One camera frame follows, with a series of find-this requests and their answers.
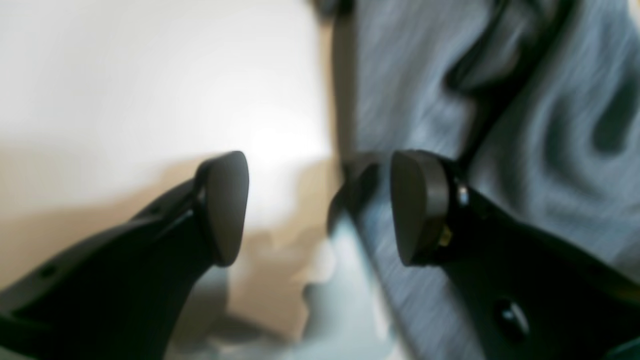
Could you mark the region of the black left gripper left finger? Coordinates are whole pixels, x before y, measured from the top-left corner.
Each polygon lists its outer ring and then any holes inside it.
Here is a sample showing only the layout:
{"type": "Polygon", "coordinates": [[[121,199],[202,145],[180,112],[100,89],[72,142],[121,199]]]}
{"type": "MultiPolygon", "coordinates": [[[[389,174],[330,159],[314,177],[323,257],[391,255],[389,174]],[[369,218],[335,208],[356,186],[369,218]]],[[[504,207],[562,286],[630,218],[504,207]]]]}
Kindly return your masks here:
{"type": "Polygon", "coordinates": [[[2,348],[35,360],[160,360],[195,283],[230,267],[249,198],[240,151],[1,292],[2,348]]]}

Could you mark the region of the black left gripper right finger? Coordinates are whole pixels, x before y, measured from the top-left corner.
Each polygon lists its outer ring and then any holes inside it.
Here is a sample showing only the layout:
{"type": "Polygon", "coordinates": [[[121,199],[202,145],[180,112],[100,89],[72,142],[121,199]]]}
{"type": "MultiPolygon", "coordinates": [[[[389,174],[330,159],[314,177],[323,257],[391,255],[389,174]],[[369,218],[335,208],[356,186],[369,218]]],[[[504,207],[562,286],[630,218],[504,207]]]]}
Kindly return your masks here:
{"type": "Polygon", "coordinates": [[[488,360],[637,360],[640,290],[585,251],[505,214],[457,164],[401,150],[390,166],[398,255],[457,288],[488,360]]]}

